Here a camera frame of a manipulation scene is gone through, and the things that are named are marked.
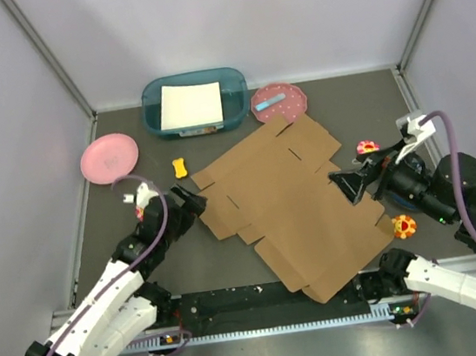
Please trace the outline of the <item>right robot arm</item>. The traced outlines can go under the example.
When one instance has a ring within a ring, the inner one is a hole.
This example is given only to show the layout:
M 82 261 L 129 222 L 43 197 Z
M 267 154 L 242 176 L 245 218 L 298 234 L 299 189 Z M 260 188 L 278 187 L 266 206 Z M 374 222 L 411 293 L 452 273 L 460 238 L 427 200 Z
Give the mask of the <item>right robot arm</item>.
M 457 225 L 454 237 L 476 254 L 476 158 L 465 153 L 443 157 L 429 170 L 415 153 L 400 158 L 395 148 L 360 156 L 361 166 L 331 172 L 328 178 L 356 205 L 371 183 L 374 199 L 402 198 L 442 225 Z M 476 277 L 399 248 L 379 260 L 379 293 L 422 292 L 476 310 Z

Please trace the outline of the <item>brown cardboard box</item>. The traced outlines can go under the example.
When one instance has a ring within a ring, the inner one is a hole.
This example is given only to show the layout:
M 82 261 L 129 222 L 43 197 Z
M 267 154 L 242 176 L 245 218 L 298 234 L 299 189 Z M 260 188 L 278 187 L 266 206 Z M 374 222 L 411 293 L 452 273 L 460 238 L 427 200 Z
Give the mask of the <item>brown cardboard box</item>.
M 340 146 L 309 116 L 280 115 L 191 177 L 217 239 L 237 235 L 290 292 L 322 304 L 394 238 L 380 202 L 352 205 L 330 182 Z

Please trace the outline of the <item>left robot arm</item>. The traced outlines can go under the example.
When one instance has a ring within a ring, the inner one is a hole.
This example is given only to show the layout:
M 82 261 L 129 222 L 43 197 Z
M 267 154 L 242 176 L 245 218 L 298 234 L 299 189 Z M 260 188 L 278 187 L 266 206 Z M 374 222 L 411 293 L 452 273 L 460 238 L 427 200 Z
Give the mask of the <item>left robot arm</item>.
M 207 200 L 181 185 L 164 194 L 144 181 L 123 201 L 135 206 L 135 229 L 117 244 L 79 307 L 24 356 L 119 356 L 149 327 L 172 319 L 171 295 L 148 279 L 203 214 Z

